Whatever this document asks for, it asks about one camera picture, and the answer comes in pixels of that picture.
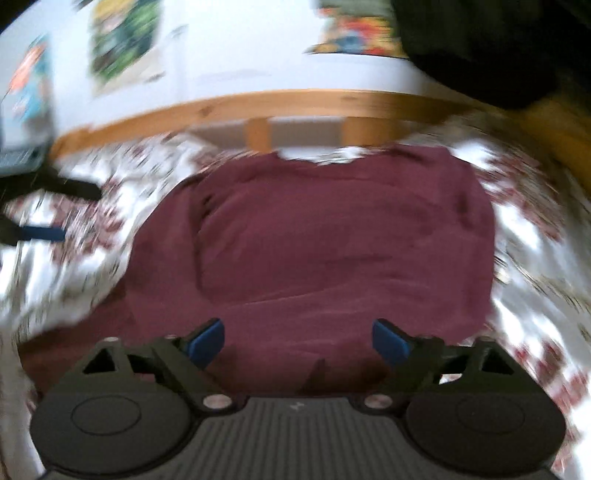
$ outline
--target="black fabric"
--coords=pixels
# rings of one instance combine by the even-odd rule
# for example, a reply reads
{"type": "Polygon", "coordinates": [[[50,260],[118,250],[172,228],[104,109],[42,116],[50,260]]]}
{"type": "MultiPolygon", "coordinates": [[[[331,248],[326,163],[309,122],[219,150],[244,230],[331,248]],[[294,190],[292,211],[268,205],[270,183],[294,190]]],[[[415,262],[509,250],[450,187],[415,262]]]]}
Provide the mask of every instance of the black fabric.
{"type": "Polygon", "coordinates": [[[409,59],[438,82],[505,109],[557,89],[569,72],[591,86],[582,0],[392,0],[409,59]]]}

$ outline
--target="blue strap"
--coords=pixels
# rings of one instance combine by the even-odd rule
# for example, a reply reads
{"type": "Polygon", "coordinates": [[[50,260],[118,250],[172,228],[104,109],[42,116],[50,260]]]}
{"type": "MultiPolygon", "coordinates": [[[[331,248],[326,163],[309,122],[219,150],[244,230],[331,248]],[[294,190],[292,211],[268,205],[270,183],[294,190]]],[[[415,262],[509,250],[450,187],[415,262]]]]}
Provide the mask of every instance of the blue strap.
{"type": "Polygon", "coordinates": [[[66,231],[62,228],[52,226],[31,226],[21,227],[21,238],[24,242],[30,240],[47,240],[48,242],[64,242],[66,240],[66,231]]]}
{"type": "Polygon", "coordinates": [[[188,342],[185,353],[195,366],[203,370],[222,350],[225,340],[224,325],[217,320],[188,342]]]}
{"type": "Polygon", "coordinates": [[[402,336],[388,328],[381,320],[374,322],[372,346],[390,367],[405,362],[412,350],[412,346],[402,336]]]}

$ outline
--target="wooden slat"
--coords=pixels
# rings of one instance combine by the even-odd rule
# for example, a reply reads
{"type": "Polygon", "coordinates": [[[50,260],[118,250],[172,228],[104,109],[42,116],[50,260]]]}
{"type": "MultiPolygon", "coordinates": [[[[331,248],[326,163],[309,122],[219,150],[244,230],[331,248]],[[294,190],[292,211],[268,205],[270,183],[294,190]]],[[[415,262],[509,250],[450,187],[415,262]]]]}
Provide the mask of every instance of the wooden slat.
{"type": "Polygon", "coordinates": [[[349,116],[345,118],[341,127],[341,145],[379,147],[409,133],[410,129],[400,120],[349,116]]]}
{"type": "Polygon", "coordinates": [[[270,153],[273,151],[271,142],[271,124],[267,118],[251,118],[244,126],[246,146],[249,150],[270,153]]]}
{"type": "Polygon", "coordinates": [[[276,116],[343,116],[438,123],[470,106],[406,93],[366,90],[274,90],[242,93],[128,118],[98,129],[82,128],[57,142],[57,156],[84,148],[174,132],[198,125],[276,116]]]}

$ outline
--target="bed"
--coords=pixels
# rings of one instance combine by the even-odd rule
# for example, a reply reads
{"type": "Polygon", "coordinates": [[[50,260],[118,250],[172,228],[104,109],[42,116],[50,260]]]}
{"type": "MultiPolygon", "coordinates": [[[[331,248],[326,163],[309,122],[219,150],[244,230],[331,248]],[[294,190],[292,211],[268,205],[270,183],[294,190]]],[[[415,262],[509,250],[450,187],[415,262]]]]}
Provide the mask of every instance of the bed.
{"type": "Polygon", "coordinates": [[[17,345],[75,325],[113,290],[126,270],[135,233],[176,185],[247,155],[221,151],[195,129],[243,122],[248,151],[268,153],[275,150],[272,118],[319,116],[343,119],[342,148],[300,160],[357,162],[399,141],[444,146],[474,165],[499,224],[494,314],[482,334],[517,359],[567,417],[567,439],[554,471],[567,480],[591,476],[583,454],[591,446],[591,424],[585,420],[591,413],[586,134],[557,128],[551,123],[556,109],[545,108],[545,116],[526,112],[509,118],[400,93],[288,90],[179,105],[59,138],[56,164],[102,183],[105,198],[88,205],[40,193],[7,207],[19,221],[50,221],[69,234],[64,244],[2,251],[0,478],[33,480],[43,471],[28,435],[35,388],[22,371],[17,345]],[[535,133],[537,141],[520,127],[535,133]]]}

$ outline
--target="white wall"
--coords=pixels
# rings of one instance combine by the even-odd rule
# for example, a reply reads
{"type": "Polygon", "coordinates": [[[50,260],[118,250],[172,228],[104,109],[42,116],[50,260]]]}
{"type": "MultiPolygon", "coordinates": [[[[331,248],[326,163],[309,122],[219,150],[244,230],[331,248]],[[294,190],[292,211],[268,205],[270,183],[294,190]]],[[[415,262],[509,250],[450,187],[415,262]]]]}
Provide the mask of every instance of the white wall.
{"type": "Polygon", "coordinates": [[[322,22],[313,0],[163,0],[166,75],[94,98],[87,76],[91,3],[40,0],[0,35],[0,92],[28,45],[50,35],[57,132],[179,102],[267,89],[344,88],[462,98],[400,59],[306,55],[322,22]],[[184,33],[171,33],[186,26],[184,33]]]}

